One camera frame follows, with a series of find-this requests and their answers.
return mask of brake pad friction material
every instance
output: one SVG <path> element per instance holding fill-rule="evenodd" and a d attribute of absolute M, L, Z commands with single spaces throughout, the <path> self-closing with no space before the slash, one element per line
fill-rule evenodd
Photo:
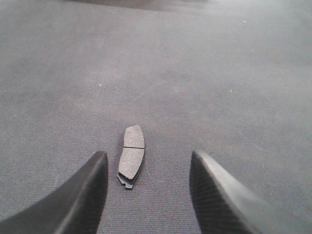
<path fill-rule="evenodd" d="M 144 137 L 140 125 L 126 128 L 123 147 L 144 149 Z"/>

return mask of black curved object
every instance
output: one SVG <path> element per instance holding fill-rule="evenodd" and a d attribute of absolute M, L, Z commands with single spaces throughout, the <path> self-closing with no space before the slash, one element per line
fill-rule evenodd
<path fill-rule="evenodd" d="M 1 222 L 0 234 L 95 234 L 107 183 L 107 156 L 99 151 L 57 190 Z"/>
<path fill-rule="evenodd" d="M 312 224 L 259 198 L 203 151 L 194 151 L 190 192 L 203 234 L 311 234 Z"/>

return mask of black plastic piece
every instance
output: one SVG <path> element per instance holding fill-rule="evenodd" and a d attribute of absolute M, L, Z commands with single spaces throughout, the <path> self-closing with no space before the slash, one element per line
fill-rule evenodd
<path fill-rule="evenodd" d="M 203 234 L 311 234 L 312 224 L 261 199 L 203 151 L 194 151 L 190 192 Z"/>
<path fill-rule="evenodd" d="M 141 170 L 145 151 L 143 132 L 139 125 L 126 129 L 117 177 L 126 189 L 132 189 Z"/>
<path fill-rule="evenodd" d="M 107 182 L 107 156 L 99 151 L 57 190 L 1 222 L 0 234 L 95 234 Z"/>

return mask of gray carpet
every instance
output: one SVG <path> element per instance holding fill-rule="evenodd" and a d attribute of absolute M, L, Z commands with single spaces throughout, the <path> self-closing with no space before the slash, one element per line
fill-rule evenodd
<path fill-rule="evenodd" d="M 199 233 L 191 151 L 312 221 L 312 4 L 1 0 L 0 220 L 109 156 L 98 233 Z M 117 180 L 126 127 L 146 158 Z"/>

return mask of brake pad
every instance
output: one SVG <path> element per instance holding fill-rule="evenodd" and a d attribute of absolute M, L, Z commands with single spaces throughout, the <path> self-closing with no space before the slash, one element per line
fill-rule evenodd
<path fill-rule="evenodd" d="M 132 189 L 141 170 L 145 152 L 140 125 L 126 128 L 117 177 L 126 189 Z"/>

